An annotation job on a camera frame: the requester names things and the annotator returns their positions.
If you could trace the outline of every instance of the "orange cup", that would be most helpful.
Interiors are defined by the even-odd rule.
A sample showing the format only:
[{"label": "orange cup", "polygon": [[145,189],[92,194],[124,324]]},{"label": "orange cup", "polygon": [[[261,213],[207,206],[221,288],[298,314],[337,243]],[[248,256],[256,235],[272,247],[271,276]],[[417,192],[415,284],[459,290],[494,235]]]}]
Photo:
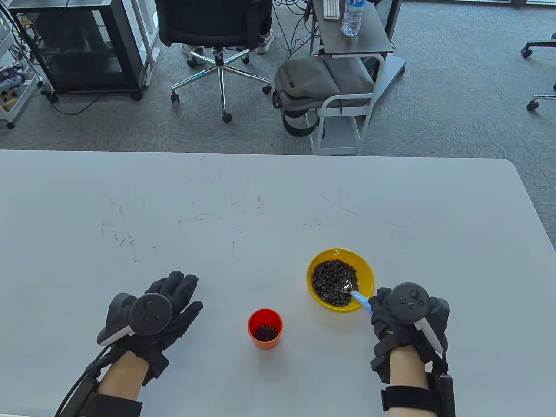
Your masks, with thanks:
[{"label": "orange cup", "polygon": [[[278,331],[278,336],[269,342],[261,342],[260,340],[255,339],[255,332],[263,324],[274,327]],[[280,317],[280,315],[276,311],[270,309],[261,309],[255,311],[251,315],[251,317],[249,317],[249,321],[247,322],[247,331],[253,339],[253,343],[259,349],[263,350],[270,350],[278,344],[280,336],[282,336],[283,329],[284,323],[282,323],[282,317]]]}]

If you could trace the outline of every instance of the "white shoe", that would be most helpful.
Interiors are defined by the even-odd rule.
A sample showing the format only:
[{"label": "white shoe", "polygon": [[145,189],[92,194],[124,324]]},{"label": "white shoe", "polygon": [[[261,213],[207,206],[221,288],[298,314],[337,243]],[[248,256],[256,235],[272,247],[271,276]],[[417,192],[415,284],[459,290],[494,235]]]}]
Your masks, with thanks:
[{"label": "white shoe", "polygon": [[[189,58],[191,58],[191,51],[205,56],[205,49],[202,46],[185,45],[184,43],[181,45],[181,52],[183,52]],[[197,59],[197,65],[203,65],[205,63],[205,61]]]},{"label": "white shoe", "polygon": [[270,44],[274,40],[274,31],[272,29],[270,29],[269,35],[266,38],[261,36],[259,40],[260,40],[259,46],[257,46],[257,49],[255,49],[255,50],[259,54],[267,53],[269,51]]}]

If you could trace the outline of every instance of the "office chair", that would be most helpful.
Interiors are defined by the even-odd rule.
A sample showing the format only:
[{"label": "office chair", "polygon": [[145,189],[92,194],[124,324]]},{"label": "office chair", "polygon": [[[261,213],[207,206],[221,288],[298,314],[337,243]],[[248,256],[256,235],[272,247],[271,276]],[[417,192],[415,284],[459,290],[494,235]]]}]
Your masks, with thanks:
[{"label": "office chair", "polygon": [[[552,34],[550,37],[550,41],[533,41],[527,42],[525,46],[522,48],[521,53],[524,58],[529,58],[533,51],[529,49],[531,46],[539,46],[539,47],[547,47],[547,48],[556,48],[556,32]],[[552,89],[556,91],[556,83],[552,86]],[[539,107],[539,102],[537,100],[550,100],[556,101],[556,95],[554,94],[534,94],[533,98],[527,103],[527,110],[532,112]]]},{"label": "office chair", "polygon": [[[207,75],[218,73],[220,81],[220,101],[222,104],[222,120],[232,121],[232,115],[226,111],[224,94],[224,73],[239,75],[265,84],[264,94],[272,91],[272,81],[267,78],[250,74],[231,64],[238,59],[249,62],[249,52],[259,43],[261,22],[265,19],[265,8],[270,0],[211,0],[209,2],[195,0],[155,0],[158,13],[158,35],[160,41],[170,46],[183,43],[212,48],[214,59],[191,52],[188,64],[194,66],[195,61],[205,61],[212,66],[170,87],[172,103],[179,102],[176,90]],[[224,48],[245,48],[229,58],[224,58]]]}]

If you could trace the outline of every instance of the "gray carpet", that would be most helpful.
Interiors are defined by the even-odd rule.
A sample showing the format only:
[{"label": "gray carpet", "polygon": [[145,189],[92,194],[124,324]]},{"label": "gray carpet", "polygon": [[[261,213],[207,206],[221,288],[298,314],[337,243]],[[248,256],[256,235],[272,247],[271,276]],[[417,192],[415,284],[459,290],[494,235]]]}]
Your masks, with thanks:
[{"label": "gray carpet", "polygon": [[[285,8],[279,17],[291,36],[297,18]],[[549,38],[555,28],[556,9],[404,3],[393,41],[396,55],[408,60],[407,72],[375,108],[363,155],[509,159],[556,245],[556,103],[525,109],[533,93],[552,91],[556,50],[536,49],[527,61],[519,54],[526,40]],[[299,37],[306,35],[301,27]],[[287,57],[283,45],[277,39],[268,54],[254,54],[249,70],[272,78]],[[64,116],[37,96],[15,130],[0,128],[0,148],[310,152],[307,139],[284,131],[270,97],[249,80],[226,79],[229,125],[220,120],[214,77],[182,89],[181,103],[173,105],[169,85],[192,72],[178,45],[162,46],[141,102],[106,97],[79,116]],[[70,112],[88,101],[62,96],[58,106]]]}]

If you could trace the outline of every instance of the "plastic bottle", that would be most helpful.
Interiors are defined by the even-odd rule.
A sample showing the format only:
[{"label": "plastic bottle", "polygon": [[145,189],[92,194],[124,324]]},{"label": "plastic bottle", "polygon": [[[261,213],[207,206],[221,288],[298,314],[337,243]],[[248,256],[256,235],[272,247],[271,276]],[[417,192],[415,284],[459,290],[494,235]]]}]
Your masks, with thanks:
[{"label": "plastic bottle", "polygon": [[342,33],[347,36],[355,36],[361,28],[361,15],[365,0],[346,0],[346,11],[342,20]]}]

